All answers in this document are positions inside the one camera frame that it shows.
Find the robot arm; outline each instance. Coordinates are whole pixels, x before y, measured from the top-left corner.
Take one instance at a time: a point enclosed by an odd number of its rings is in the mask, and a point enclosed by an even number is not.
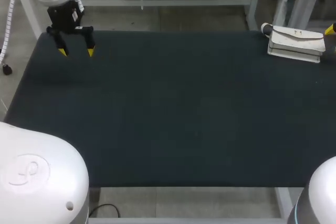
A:
[[[81,27],[81,19],[84,13],[84,7],[81,0],[39,0],[43,5],[49,7],[48,14],[52,25],[48,27],[47,32],[53,37],[57,49],[65,56],[69,55],[66,43],[61,37],[60,32],[67,34],[82,35],[87,44],[89,56],[92,56],[95,42],[93,40],[93,27]],[[0,48],[0,66],[3,66],[5,75],[12,73],[12,69],[3,63],[10,36],[12,24],[12,13],[15,0],[10,0],[9,11],[7,16],[7,26],[5,39],[2,48]]]

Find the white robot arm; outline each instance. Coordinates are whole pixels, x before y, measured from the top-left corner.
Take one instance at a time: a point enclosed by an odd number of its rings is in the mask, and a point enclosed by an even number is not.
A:
[[[86,224],[83,158],[57,137],[0,122],[0,223]]]
[[[93,41],[93,27],[81,27],[81,19],[84,14],[84,7],[81,0],[39,0],[43,5],[49,7],[48,14],[52,25],[48,27],[47,32],[54,38],[58,50],[64,55],[68,55],[65,42],[62,40],[60,32],[67,34],[83,35],[87,43],[89,55],[92,56],[95,43]],[[0,47],[0,66],[3,67],[5,75],[12,73],[12,69],[3,63],[11,33],[12,15],[14,11],[15,0],[10,0],[5,37],[3,46]]]

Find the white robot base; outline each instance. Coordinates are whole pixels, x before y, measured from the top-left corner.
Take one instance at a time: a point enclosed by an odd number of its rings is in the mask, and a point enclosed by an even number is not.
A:
[[[78,151],[5,123],[0,132],[0,223],[87,223],[89,175]]]

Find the floor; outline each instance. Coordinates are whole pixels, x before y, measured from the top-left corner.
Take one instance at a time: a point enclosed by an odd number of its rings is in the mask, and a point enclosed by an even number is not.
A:
[[[269,0],[260,0],[268,5]],[[5,29],[9,0],[0,0],[0,40]],[[269,22],[272,10],[258,8],[258,23]],[[41,20],[48,25],[45,8]],[[0,77],[0,121],[6,115],[29,57],[36,43],[22,5],[18,1],[6,63],[14,73]],[[240,7],[147,8],[88,7],[84,25],[99,30],[205,31],[246,30]],[[291,189],[295,201],[301,188]],[[92,188],[91,206],[115,204],[122,217],[193,218],[272,218],[279,217],[272,188]],[[116,217],[110,207],[101,208],[96,217]]]

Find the white object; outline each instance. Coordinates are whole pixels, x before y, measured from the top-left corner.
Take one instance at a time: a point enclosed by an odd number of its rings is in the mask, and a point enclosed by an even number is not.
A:
[[[323,34],[288,27],[273,26],[268,54],[309,62],[320,62],[325,52]]]
[[[77,150],[57,137],[5,123],[0,132],[0,223],[73,223],[89,189]]]
[[[309,199],[320,224],[336,224],[336,157],[314,172],[309,183]]]

